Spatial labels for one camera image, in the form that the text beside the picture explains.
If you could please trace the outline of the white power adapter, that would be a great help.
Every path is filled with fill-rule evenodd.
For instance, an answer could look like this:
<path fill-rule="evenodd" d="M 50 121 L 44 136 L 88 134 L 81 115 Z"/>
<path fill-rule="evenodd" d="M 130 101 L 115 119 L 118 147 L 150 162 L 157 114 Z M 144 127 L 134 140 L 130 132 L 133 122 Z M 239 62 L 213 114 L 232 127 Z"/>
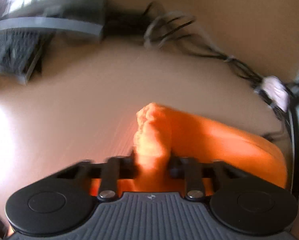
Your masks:
<path fill-rule="evenodd" d="M 261 83 L 261 90 L 267 94 L 268 98 L 276 107 L 286 112 L 289 105 L 289 94 L 285 85 L 275 76 L 267 76 Z"/>

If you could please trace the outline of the large black framed monitor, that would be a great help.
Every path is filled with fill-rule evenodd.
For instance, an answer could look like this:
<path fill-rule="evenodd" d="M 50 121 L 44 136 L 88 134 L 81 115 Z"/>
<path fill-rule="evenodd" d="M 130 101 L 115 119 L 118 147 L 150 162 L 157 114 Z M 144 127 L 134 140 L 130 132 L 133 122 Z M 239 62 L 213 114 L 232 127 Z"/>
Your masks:
<path fill-rule="evenodd" d="M 291 193 L 299 200 L 299 82 L 292 85 L 292 96 L 288 108 L 289 136 L 292 144 L 293 169 Z"/>

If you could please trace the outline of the grey computer monitor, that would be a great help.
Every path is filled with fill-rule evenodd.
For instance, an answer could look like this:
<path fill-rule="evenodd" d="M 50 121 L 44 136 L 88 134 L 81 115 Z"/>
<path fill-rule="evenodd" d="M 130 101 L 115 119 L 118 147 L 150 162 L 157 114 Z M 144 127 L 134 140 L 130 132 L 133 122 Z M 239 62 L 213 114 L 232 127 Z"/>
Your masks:
<path fill-rule="evenodd" d="M 45 29 L 100 40 L 107 0 L 0 0 L 0 31 Z"/>

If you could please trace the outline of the black keyboard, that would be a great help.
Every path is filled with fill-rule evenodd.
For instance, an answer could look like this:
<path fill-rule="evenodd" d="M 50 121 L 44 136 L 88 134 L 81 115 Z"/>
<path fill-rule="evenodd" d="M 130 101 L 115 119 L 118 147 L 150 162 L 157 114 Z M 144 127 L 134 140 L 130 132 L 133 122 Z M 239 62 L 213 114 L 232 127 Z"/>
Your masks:
<path fill-rule="evenodd" d="M 41 72 L 42 58 L 53 37 L 51 31 L 1 30 L 0 75 L 27 84 L 34 71 Z"/>

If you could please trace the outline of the orange pumpkin costume garment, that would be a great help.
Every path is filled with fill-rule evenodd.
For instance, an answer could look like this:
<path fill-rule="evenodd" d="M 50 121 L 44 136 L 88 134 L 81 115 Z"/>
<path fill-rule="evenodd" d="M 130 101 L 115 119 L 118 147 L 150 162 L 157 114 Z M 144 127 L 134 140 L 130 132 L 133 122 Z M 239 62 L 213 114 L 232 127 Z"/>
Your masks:
<path fill-rule="evenodd" d="M 167 173 L 171 154 L 193 157 L 201 163 L 222 160 L 281 188 L 288 180 L 281 150 L 266 139 L 220 122 L 150 103 L 136 114 L 134 135 L 136 179 L 120 179 L 123 192 L 179 192 L 185 194 L 182 179 Z"/>

